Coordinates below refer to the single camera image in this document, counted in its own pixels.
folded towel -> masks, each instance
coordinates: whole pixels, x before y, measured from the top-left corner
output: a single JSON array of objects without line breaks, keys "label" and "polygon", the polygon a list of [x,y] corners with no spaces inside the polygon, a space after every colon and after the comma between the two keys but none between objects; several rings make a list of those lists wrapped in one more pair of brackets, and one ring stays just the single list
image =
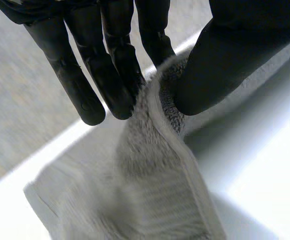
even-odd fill
[{"label": "folded towel", "polygon": [[288,60],[290,47],[222,102],[186,117],[172,93],[190,49],[150,76],[129,120],[109,116],[82,140],[84,152],[74,146],[27,186],[26,197],[53,239],[226,239],[183,138],[246,100]]}]

floor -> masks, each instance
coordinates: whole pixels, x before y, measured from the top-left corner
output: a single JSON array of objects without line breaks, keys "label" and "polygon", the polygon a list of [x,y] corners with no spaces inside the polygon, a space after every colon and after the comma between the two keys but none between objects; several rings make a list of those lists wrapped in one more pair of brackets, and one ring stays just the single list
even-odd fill
[{"label": "floor", "polygon": [[[166,33],[176,47],[210,19],[208,0],[173,0]],[[131,39],[144,70],[151,62],[141,46],[136,13]],[[0,12],[0,178],[78,118],[43,53],[22,26]]]}]

